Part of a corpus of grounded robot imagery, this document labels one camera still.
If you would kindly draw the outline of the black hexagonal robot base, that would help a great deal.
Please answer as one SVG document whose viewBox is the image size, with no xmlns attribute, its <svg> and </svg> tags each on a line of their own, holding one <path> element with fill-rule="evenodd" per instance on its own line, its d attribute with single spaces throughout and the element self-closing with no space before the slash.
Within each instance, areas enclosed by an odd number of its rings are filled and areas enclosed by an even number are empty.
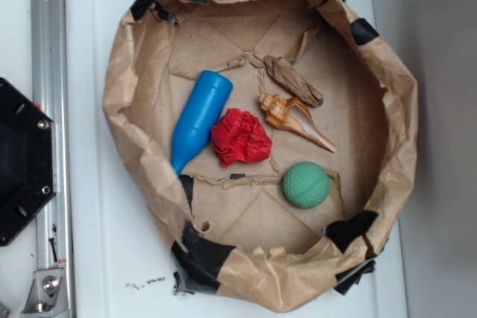
<svg viewBox="0 0 477 318">
<path fill-rule="evenodd" d="M 1 246 L 10 245 L 56 194 L 54 122 L 1 79 Z"/>
</svg>

